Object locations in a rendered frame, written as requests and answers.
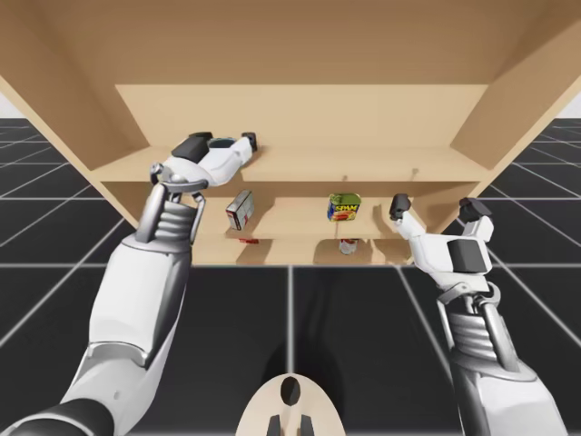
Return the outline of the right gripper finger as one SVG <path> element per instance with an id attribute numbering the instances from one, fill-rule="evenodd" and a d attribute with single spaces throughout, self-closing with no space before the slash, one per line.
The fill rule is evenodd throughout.
<path id="1" fill-rule="evenodd" d="M 458 219 L 465 224 L 463 236 L 489 242 L 494 232 L 492 212 L 477 198 L 465 197 L 459 201 Z"/>
<path id="2" fill-rule="evenodd" d="M 389 218 L 404 240 L 426 233 L 425 227 L 412 215 L 410 210 L 411 200 L 409 196 L 406 193 L 397 193 L 393 197 L 389 208 Z"/>

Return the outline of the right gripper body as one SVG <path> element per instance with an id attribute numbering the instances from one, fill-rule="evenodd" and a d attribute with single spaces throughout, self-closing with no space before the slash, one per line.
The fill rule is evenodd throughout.
<path id="1" fill-rule="evenodd" d="M 488 273 L 487 243 L 493 228 L 467 226 L 465 230 L 461 235 L 410 233 L 413 262 L 424 273 Z"/>

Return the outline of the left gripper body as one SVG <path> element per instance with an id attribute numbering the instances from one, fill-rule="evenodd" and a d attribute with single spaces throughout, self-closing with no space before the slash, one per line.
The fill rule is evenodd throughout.
<path id="1" fill-rule="evenodd" d="M 162 163 L 162 180 L 170 183 L 206 182 L 220 186 L 238 172 L 240 161 L 228 149 L 209 149 L 200 137 L 187 137 Z"/>

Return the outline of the green and blue rectangular can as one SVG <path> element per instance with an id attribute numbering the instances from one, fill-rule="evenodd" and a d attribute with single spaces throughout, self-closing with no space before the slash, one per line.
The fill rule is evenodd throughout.
<path id="1" fill-rule="evenodd" d="M 327 217 L 330 222 L 353 221 L 359 211 L 361 198 L 356 193 L 332 193 Z"/>

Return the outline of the red and white carton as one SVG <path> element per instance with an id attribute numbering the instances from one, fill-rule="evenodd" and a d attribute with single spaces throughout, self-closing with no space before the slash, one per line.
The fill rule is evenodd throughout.
<path id="1" fill-rule="evenodd" d="M 237 231 L 244 229 L 253 212 L 254 202 L 250 190 L 241 191 L 226 208 L 231 228 Z"/>

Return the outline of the pale wooden shelf unit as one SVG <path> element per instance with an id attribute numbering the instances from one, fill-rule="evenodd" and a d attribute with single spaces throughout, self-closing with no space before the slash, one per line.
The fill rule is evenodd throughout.
<path id="1" fill-rule="evenodd" d="M 408 263 L 392 197 L 443 231 L 578 92 L 581 0 L 0 0 L 0 93 L 128 222 L 188 134 L 257 134 L 199 264 Z"/>

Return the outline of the tan robot part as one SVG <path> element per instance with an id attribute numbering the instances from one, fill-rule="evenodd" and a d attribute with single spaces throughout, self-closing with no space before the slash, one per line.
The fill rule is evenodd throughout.
<path id="1" fill-rule="evenodd" d="M 346 436 L 340 415 L 314 381 L 286 373 L 251 397 L 235 436 Z"/>

